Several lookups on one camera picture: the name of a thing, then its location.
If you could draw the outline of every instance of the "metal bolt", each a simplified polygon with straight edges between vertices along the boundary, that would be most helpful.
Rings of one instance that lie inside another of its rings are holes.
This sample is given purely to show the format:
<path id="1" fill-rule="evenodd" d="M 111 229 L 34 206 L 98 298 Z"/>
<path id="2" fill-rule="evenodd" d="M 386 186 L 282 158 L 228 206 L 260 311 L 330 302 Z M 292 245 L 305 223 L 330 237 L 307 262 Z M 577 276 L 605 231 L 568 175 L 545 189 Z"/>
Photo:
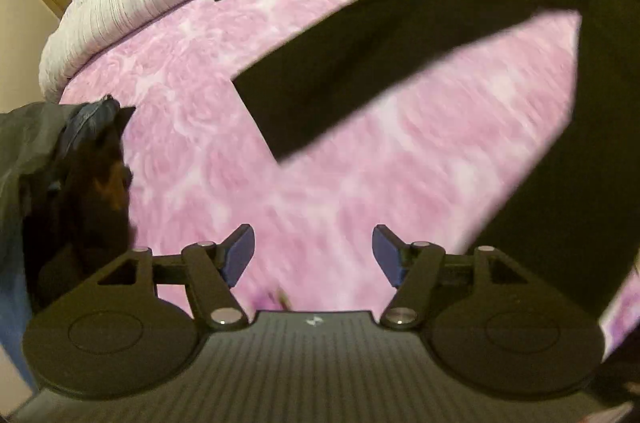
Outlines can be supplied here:
<path id="1" fill-rule="evenodd" d="M 235 324 L 242 318 L 242 313 L 236 308 L 220 308 L 211 313 L 211 319 L 221 326 Z"/>
<path id="2" fill-rule="evenodd" d="M 392 324 L 402 326 L 415 322 L 418 318 L 418 313 L 411 308 L 391 308 L 385 313 L 385 318 Z"/>

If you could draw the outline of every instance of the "black fabric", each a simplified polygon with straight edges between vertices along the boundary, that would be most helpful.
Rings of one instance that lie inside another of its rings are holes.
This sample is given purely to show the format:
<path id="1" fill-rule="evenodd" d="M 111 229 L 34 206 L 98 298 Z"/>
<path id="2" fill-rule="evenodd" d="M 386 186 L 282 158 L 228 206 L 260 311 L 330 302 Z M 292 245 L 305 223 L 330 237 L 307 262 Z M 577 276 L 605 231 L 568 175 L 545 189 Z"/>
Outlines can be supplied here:
<path id="1" fill-rule="evenodd" d="M 234 85 L 281 160 L 452 48 L 553 9 L 582 15 L 572 122 L 469 248 L 500 247 L 599 315 L 640 246 L 640 0 L 359 0 Z"/>

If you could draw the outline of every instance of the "bed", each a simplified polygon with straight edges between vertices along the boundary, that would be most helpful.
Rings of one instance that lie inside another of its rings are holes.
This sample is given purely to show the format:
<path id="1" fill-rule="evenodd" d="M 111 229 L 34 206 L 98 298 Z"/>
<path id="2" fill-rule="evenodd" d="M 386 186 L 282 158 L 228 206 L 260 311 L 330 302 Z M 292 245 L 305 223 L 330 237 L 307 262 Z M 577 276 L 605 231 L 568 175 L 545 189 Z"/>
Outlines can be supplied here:
<path id="1" fill-rule="evenodd" d="M 43 53 L 47 99 L 135 104 L 124 136 L 139 246 L 177 253 L 241 223 L 256 253 L 234 290 L 247 310 L 372 310 L 393 294 L 372 228 L 449 252 L 491 215 L 568 120 L 572 12 L 456 50 L 318 142 L 276 163 L 232 80 L 353 0 L 74 0 Z M 184 291 L 162 298 L 188 310 Z M 631 273 L 601 318 L 607 352 L 640 319 Z"/>

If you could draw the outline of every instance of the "wall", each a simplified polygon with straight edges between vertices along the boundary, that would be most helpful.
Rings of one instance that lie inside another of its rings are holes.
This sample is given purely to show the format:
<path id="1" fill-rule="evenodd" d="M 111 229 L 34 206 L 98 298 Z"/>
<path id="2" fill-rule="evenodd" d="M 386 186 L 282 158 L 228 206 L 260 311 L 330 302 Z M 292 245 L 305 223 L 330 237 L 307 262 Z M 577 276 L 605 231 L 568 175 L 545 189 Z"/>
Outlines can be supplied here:
<path id="1" fill-rule="evenodd" d="M 42 101 L 40 53 L 57 26 L 42 0 L 0 0 L 0 112 Z"/>

